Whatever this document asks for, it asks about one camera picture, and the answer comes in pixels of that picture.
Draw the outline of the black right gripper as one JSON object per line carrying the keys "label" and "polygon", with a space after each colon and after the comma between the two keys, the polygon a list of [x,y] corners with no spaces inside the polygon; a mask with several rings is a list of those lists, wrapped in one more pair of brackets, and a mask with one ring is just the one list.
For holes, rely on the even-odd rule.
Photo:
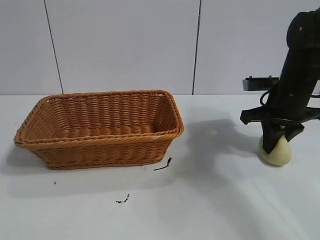
{"label": "black right gripper", "polygon": [[[262,122],[262,148],[270,154],[284,135],[290,142],[302,133],[302,123],[320,118],[320,109],[308,107],[320,79],[320,51],[293,50],[286,56],[279,82],[268,92],[260,107],[243,110],[240,120],[247,125]],[[289,125],[286,130],[280,125]]]}

